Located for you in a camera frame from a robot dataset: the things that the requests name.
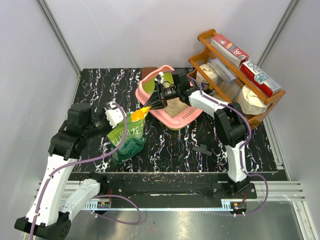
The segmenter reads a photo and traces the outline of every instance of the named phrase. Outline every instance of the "black marble table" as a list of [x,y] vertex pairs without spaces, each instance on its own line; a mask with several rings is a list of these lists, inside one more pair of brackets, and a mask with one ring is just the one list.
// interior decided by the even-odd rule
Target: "black marble table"
[[[84,69],[74,102],[86,102],[96,111],[110,101],[120,104],[125,111],[141,108],[135,91],[142,80],[141,68]],[[122,165],[111,158],[77,165],[73,172],[226,172],[228,161],[225,147],[215,134],[214,119],[202,113],[195,121],[179,131],[168,129],[152,114],[144,126],[147,141],[144,149]],[[212,156],[193,151],[193,146],[207,145]],[[82,152],[81,159],[101,156],[111,150],[106,137],[95,137]],[[248,171],[276,172],[277,167],[263,124],[252,132],[252,140],[245,149]]]

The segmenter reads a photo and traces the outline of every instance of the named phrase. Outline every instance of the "orange scoop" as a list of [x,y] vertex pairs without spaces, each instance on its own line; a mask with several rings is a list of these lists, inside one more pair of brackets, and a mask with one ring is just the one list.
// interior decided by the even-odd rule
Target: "orange scoop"
[[135,112],[133,112],[131,114],[131,121],[135,122],[135,121],[139,121],[139,120],[143,119],[148,114],[149,109],[151,107],[152,106],[146,106],[146,107],[143,107],[143,108],[138,109]]

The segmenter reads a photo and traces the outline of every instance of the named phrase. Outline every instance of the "gray wall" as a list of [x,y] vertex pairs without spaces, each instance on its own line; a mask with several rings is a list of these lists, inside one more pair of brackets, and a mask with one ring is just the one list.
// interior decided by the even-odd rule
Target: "gray wall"
[[35,0],[0,7],[0,232],[19,239],[77,76]]
[[301,1],[262,69],[286,94],[271,111],[289,172],[320,234],[320,1]]
[[186,67],[216,29],[261,56],[290,0],[46,0],[82,68]]

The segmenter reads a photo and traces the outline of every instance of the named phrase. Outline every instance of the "plastic bag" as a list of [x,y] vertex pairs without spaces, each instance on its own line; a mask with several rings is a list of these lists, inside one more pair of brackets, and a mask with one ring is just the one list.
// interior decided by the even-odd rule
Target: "plastic bag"
[[[141,120],[132,122],[131,114],[132,112],[128,112],[126,114],[128,130],[125,141],[122,146],[111,156],[111,158],[117,164],[123,164],[136,154],[140,153],[147,141],[147,136],[144,134],[146,118],[144,117]],[[107,135],[110,140],[111,149],[116,148],[116,146],[121,142],[122,138],[124,137],[124,132],[125,123],[122,121]]]

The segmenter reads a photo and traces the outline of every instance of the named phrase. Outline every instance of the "cardboard box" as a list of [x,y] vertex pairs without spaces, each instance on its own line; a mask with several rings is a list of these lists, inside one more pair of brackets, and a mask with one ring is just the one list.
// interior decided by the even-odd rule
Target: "cardboard box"
[[231,63],[239,67],[243,62],[249,59],[245,51],[230,42],[222,34],[218,34],[211,39],[211,45],[219,50]]
[[269,98],[281,90],[281,86],[276,81],[250,60],[244,62],[240,70]]

